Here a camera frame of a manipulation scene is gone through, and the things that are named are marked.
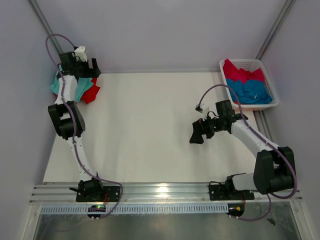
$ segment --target laundry basket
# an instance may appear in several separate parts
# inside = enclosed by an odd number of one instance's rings
[[[267,90],[268,94],[272,98],[272,101],[268,104],[241,104],[241,107],[243,108],[243,110],[260,111],[260,110],[267,109],[270,107],[275,107],[279,104],[279,98],[278,98],[278,95],[275,91],[275,87],[268,76],[268,73],[265,69],[265,66],[263,65],[263,63],[260,60],[257,60],[257,59],[229,59],[229,60],[233,63],[233,65],[237,69],[244,69],[246,71],[253,72],[253,71],[260,68],[262,70],[263,75],[264,75],[265,89]],[[227,79],[226,79],[226,76],[224,73],[224,69],[223,69],[224,64],[225,64],[225,59],[220,61],[220,69],[221,69],[221,73],[222,73],[223,83],[225,85],[228,85]],[[232,105],[233,109],[235,109],[235,110],[239,109],[238,104],[233,102],[231,95],[230,95],[230,91],[227,89],[226,92],[228,94],[229,100],[231,101],[231,105]]]

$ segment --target folded cloth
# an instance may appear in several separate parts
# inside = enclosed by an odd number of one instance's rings
[[[265,82],[265,76],[260,68],[254,72],[246,71],[243,68],[238,70],[229,59],[224,61],[222,68],[226,79],[231,79],[233,81],[239,80],[242,84],[245,84],[246,81],[252,79]]]
[[[265,83],[262,81],[247,80],[243,84],[240,80],[227,79],[226,83],[235,91],[241,104],[268,104],[272,101],[266,90]],[[231,91],[230,95],[232,100],[236,102],[237,99]]]
[[[95,100],[100,90],[100,87],[96,85],[97,78],[92,78],[91,82],[93,86],[90,87],[87,91],[85,91],[81,98],[85,102],[85,104],[91,103],[93,100]]]
[[[59,81],[58,81],[58,76],[59,72],[56,72],[55,75],[55,79],[53,81],[53,84],[50,85],[50,90],[55,94],[58,95],[59,94]],[[83,96],[83,94],[85,93],[85,91],[87,91],[88,89],[90,89],[94,84],[91,81],[92,78],[84,78],[84,77],[80,77],[78,80],[78,86],[75,89],[75,96],[74,96],[74,100],[76,102],[80,102],[81,97]]]

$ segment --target black mounting plate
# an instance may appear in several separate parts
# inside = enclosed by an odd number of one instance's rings
[[[109,203],[115,203],[119,200],[120,187],[119,186],[103,186],[103,194],[101,196],[83,196],[82,194],[76,195],[75,201],[77,203],[87,203],[87,202],[104,202],[107,194],[107,201]]]
[[[210,201],[254,200],[255,195],[249,190],[238,191],[230,195],[224,184],[209,184]]]

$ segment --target gray wall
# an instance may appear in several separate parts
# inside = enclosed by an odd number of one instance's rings
[[[87,45],[103,72],[201,72],[217,70],[224,58],[254,58],[284,3],[37,1],[52,30]]]
[[[35,183],[42,180],[54,139],[47,112],[54,67],[45,34],[26,0],[0,7],[0,235],[14,240],[25,224]]]
[[[320,226],[320,2],[298,0],[263,62],[280,97],[266,111],[271,131],[294,150],[299,188]]]

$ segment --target gray floor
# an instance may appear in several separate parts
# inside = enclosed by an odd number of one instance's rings
[[[263,215],[268,203],[247,203],[243,217]],[[118,215],[67,229],[88,218],[82,215],[42,215],[34,240],[300,240],[288,202],[274,203],[271,214],[275,225],[263,219],[244,222],[215,214]]]

